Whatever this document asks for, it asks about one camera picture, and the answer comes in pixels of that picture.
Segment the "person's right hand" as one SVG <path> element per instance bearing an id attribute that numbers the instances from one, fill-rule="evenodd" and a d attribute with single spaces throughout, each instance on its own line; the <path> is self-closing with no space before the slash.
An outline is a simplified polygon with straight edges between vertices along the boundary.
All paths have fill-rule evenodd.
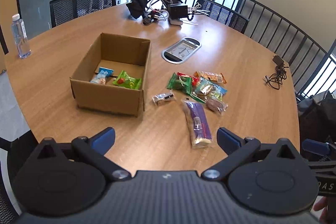
<path id="1" fill-rule="evenodd" d="M 315 212 L 321 211 L 320 223 L 335 223 L 335 197 L 322 197 L 313 206 Z"/>

